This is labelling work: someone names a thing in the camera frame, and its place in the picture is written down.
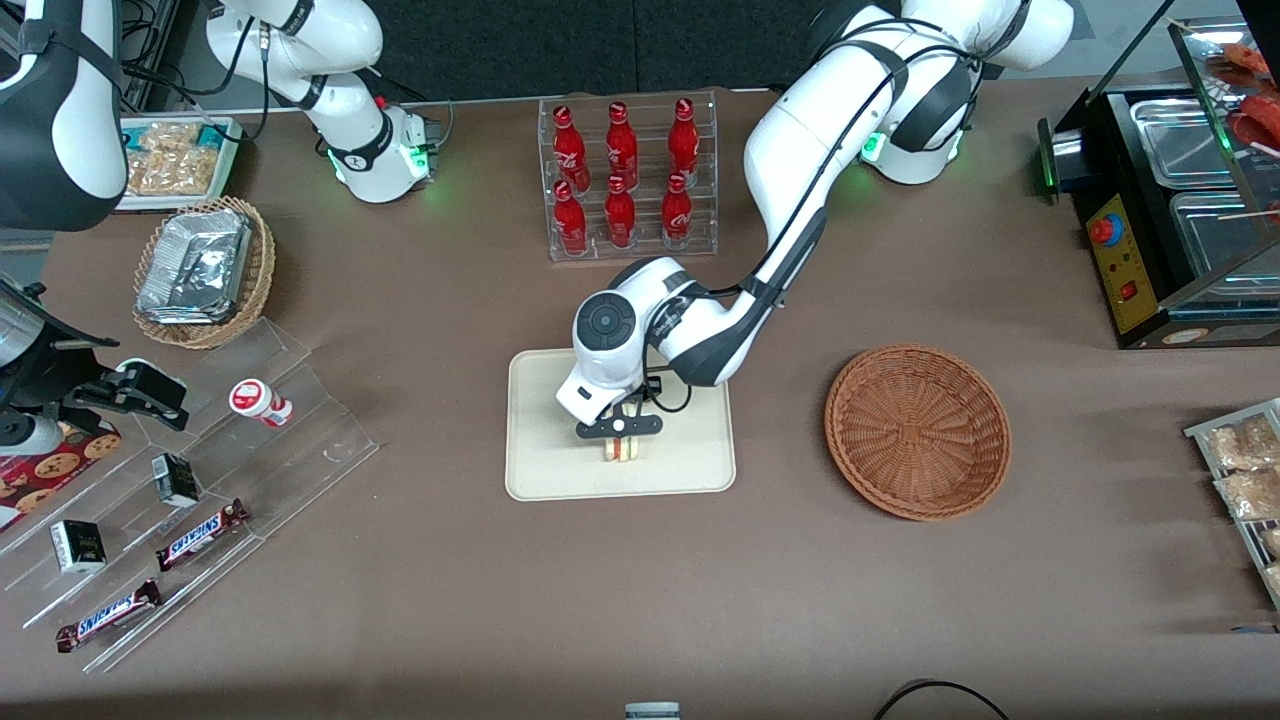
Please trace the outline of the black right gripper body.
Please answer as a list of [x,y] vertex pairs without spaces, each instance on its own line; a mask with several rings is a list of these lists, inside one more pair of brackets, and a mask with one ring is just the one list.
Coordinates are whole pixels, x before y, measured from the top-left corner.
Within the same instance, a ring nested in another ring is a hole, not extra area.
[[73,389],[96,382],[104,370],[96,348],[118,340],[97,337],[52,316],[40,302],[41,284],[1,282],[3,409],[40,411]]

